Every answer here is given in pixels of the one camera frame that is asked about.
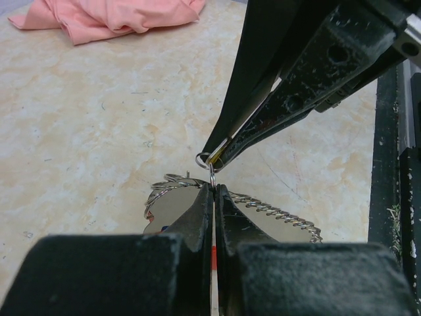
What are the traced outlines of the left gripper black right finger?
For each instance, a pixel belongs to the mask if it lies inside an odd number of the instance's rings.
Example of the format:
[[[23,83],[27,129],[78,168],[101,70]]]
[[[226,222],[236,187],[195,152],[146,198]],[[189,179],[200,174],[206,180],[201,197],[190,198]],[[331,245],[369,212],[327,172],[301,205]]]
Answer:
[[[416,315],[392,253],[373,243],[281,243],[253,224],[225,185],[215,192],[221,315]]]

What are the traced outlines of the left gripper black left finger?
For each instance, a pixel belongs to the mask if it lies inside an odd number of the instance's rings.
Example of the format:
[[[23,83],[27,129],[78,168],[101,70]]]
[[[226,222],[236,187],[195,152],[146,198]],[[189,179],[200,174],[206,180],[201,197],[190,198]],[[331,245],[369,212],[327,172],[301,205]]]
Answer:
[[[2,315],[210,315],[213,192],[158,234],[54,235],[27,253]]]

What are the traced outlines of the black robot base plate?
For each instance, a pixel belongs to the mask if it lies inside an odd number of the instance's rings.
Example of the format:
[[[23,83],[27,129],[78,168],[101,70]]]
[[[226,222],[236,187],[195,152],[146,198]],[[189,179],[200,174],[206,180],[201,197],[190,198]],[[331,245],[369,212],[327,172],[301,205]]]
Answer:
[[[394,254],[420,303],[420,68],[378,79],[368,241]]]

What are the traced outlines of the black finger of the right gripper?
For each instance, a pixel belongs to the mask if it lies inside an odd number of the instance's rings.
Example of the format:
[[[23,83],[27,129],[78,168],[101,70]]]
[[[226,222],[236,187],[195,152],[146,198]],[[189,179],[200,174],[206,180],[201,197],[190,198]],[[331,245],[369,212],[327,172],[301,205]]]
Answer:
[[[203,148],[234,139],[338,1],[249,1],[220,116]]]

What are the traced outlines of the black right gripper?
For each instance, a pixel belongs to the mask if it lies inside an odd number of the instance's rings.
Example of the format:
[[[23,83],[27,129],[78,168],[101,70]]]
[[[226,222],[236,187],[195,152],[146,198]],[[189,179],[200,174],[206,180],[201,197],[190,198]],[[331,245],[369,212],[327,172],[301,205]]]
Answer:
[[[338,1],[221,156],[323,113],[408,59],[420,66],[419,1]]]

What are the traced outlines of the yellow tag with key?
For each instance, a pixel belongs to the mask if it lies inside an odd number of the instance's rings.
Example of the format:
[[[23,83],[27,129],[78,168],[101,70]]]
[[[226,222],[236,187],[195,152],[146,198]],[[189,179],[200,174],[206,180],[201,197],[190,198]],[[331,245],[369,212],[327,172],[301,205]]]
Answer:
[[[215,172],[221,171],[224,168],[224,162],[222,161],[221,156],[231,140],[231,138],[225,138],[211,153],[198,153],[195,156],[196,164],[205,170],[209,170],[210,165],[213,165]]]

